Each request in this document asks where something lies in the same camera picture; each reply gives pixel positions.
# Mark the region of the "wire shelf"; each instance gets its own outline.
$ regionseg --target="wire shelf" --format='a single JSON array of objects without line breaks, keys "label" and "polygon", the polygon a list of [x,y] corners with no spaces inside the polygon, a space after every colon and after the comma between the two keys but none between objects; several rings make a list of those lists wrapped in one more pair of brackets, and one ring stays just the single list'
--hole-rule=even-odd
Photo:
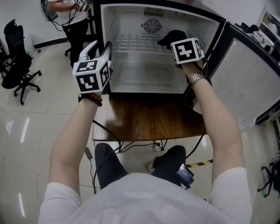
[{"label": "wire shelf", "polygon": [[143,52],[172,55],[171,50],[158,45],[158,35],[118,35],[113,40],[112,52]]}]

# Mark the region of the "refrigerator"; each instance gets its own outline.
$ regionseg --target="refrigerator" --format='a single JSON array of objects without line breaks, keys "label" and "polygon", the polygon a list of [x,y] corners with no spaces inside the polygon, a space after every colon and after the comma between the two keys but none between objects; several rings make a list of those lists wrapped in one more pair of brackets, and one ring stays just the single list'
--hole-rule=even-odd
[{"label": "refrigerator", "polygon": [[171,51],[157,44],[169,31],[181,30],[199,39],[213,89],[242,131],[280,103],[277,62],[198,0],[93,0],[93,11],[98,40],[93,49],[100,55],[108,51],[113,71],[107,94],[176,100],[201,113]]}]

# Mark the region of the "black pants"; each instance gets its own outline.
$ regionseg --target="black pants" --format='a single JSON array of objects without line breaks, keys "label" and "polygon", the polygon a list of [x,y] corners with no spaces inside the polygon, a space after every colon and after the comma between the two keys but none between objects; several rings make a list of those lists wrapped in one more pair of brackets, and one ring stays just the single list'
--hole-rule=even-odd
[{"label": "black pants", "polygon": [[70,66],[79,60],[79,55],[83,50],[83,43],[88,29],[88,20],[76,22],[74,24],[63,26],[63,30],[70,41]]},{"label": "black pants", "polygon": [[[128,174],[119,162],[117,155],[112,152],[113,149],[106,143],[99,143],[95,147],[96,166],[98,167],[104,160],[97,172],[101,189]],[[112,154],[105,160],[105,157],[110,153]],[[175,174],[185,163],[185,158],[186,149],[183,146],[174,146],[163,156],[155,159],[153,164],[155,170],[151,175],[175,183]]]}]

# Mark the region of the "air vent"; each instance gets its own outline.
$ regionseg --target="air vent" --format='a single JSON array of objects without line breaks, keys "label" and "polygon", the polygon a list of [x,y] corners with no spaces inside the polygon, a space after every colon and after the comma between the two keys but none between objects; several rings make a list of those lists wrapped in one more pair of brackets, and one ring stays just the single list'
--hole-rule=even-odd
[{"label": "air vent", "polygon": [[154,18],[148,19],[142,26],[149,34],[157,33],[162,28],[161,23]]},{"label": "air vent", "polygon": [[164,10],[160,8],[146,7],[144,9],[144,16],[149,17],[163,17]]}]

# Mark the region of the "black baseboard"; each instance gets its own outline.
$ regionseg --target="black baseboard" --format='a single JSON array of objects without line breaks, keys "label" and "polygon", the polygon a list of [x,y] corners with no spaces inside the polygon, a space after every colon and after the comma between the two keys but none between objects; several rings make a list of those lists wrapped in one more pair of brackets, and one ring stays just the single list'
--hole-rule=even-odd
[{"label": "black baseboard", "polygon": [[[91,35],[91,34],[87,34],[86,35],[86,42],[91,42],[94,41],[96,39],[96,34]],[[35,49],[39,49],[42,47],[47,47],[47,46],[51,46],[51,45],[56,45],[56,44],[60,44],[60,43],[65,43],[68,42],[69,40],[67,39],[67,37],[65,38],[60,38],[60,39],[56,39],[56,40],[52,40],[52,41],[48,41],[48,42],[43,42],[43,43],[39,43],[34,45]]]}]

